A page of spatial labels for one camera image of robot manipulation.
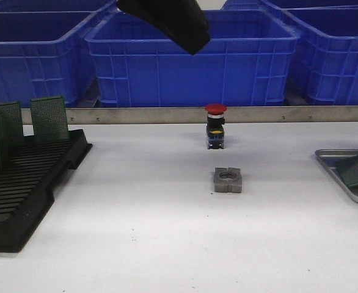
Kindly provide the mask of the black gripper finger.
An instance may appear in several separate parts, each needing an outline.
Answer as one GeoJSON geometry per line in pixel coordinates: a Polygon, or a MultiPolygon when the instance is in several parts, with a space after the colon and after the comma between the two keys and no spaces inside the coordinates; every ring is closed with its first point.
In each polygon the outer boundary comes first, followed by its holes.
{"type": "Polygon", "coordinates": [[[148,22],[189,54],[211,40],[209,21],[197,1],[123,0],[117,7],[148,22]]]}

